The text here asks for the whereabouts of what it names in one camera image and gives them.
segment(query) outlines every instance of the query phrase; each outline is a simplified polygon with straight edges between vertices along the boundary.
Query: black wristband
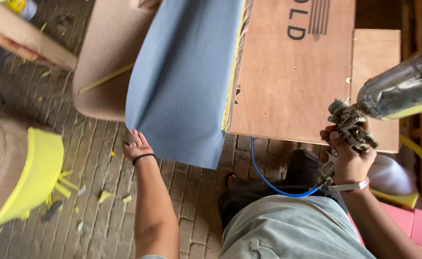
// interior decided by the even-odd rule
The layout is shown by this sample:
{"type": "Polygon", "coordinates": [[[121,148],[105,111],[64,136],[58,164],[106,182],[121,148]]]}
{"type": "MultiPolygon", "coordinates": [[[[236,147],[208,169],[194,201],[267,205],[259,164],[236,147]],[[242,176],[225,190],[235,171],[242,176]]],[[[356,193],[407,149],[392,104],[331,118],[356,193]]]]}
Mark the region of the black wristband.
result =
{"type": "Polygon", "coordinates": [[[153,157],[155,157],[155,158],[156,158],[156,156],[155,156],[154,154],[143,154],[143,155],[140,155],[140,156],[138,156],[138,157],[136,157],[136,158],[134,158],[134,159],[133,159],[133,166],[135,166],[136,162],[137,162],[140,158],[142,158],[142,157],[146,157],[146,156],[153,156],[153,157]]]}

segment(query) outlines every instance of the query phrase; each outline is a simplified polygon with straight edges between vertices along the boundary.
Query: brick floor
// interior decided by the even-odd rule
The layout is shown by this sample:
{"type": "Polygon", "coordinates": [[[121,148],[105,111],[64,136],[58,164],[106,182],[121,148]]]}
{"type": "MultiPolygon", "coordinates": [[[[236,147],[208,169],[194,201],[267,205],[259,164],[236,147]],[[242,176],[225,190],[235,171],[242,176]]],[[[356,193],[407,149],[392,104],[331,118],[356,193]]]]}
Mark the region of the brick floor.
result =
{"type": "MultiPolygon", "coordinates": [[[[37,27],[47,23],[45,33],[78,53],[93,1],[42,1],[32,23],[37,27]],[[66,28],[55,26],[55,18],[65,14],[74,22],[66,28]]],[[[136,174],[122,154],[124,125],[79,114],[71,100],[72,74],[53,70],[42,77],[46,71],[47,67],[15,56],[0,62],[0,109],[62,134],[63,170],[73,171],[70,181],[86,185],[87,191],[66,199],[62,211],[47,223],[40,220],[47,210],[42,205],[27,220],[4,224],[0,259],[133,259],[136,174]],[[103,190],[114,197],[99,204],[103,190]],[[128,195],[133,200],[123,203],[128,195]],[[81,233],[76,230],[79,222],[83,222],[81,233]]],[[[256,162],[265,177],[282,179],[293,144],[264,138],[255,138],[254,143],[256,162]]],[[[321,148],[314,151],[318,154],[321,148]]],[[[217,258],[222,237],[217,199],[225,190],[225,175],[233,171],[241,179],[258,179],[250,163],[249,137],[226,135],[217,170],[157,161],[179,221],[181,258],[217,258]]]]}

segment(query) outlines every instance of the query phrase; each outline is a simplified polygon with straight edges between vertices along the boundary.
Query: white bracelet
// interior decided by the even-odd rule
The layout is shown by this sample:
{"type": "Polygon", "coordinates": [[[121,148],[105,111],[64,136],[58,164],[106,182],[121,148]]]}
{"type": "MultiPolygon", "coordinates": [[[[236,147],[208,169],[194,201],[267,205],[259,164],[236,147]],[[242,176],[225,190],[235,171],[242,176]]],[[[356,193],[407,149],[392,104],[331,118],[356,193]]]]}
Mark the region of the white bracelet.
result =
{"type": "Polygon", "coordinates": [[[369,184],[369,177],[359,183],[352,183],[352,184],[342,184],[342,185],[330,185],[328,186],[329,191],[333,192],[341,192],[341,191],[349,191],[349,190],[362,190],[369,184]]]}

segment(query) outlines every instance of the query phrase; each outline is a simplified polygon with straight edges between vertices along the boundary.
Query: gray pants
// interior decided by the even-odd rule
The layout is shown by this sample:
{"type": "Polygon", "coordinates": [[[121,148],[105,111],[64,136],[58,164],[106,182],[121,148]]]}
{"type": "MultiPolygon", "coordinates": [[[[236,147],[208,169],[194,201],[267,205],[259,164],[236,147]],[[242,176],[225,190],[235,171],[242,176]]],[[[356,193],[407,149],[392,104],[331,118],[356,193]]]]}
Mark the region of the gray pants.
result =
{"type": "MultiPolygon", "coordinates": [[[[286,179],[274,184],[279,190],[289,194],[300,194],[312,188],[320,176],[318,168],[320,159],[304,149],[295,150],[290,158],[286,179]]],[[[277,192],[266,184],[251,184],[236,180],[219,198],[219,214],[222,229],[230,223],[231,219],[244,207],[254,201],[275,195],[277,192]]],[[[312,196],[324,196],[333,199],[348,213],[344,200],[338,192],[332,192],[323,187],[314,192],[312,196]]]]}

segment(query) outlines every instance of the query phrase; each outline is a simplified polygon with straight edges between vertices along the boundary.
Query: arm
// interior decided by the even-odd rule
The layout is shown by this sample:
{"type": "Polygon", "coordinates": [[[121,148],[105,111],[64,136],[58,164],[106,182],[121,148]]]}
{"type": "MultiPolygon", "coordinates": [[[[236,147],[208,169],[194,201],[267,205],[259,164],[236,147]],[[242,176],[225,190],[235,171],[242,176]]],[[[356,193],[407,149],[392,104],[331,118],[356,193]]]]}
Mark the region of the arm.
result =
{"type": "MultiPolygon", "coordinates": [[[[142,133],[133,130],[136,142],[124,146],[131,161],[153,153],[142,133]]],[[[135,164],[137,204],[134,224],[136,258],[153,254],[167,259],[179,258],[179,225],[168,190],[153,156],[140,158],[135,164]]]]}
{"type": "MultiPolygon", "coordinates": [[[[359,155],[335,130],[335,126],[328,126],[320,132],[322,138],[330,138],[328,144],[339,152],[334,166],[335,184],[358,183],[365,180],[376,157],[376,151],[370,148],[368,153],[359,155]]],[[[422,250],[387,215],[369,189],[355,193],[341,192],[341,195],[366,248],[375,257],[422,258],[422,250]]]]}

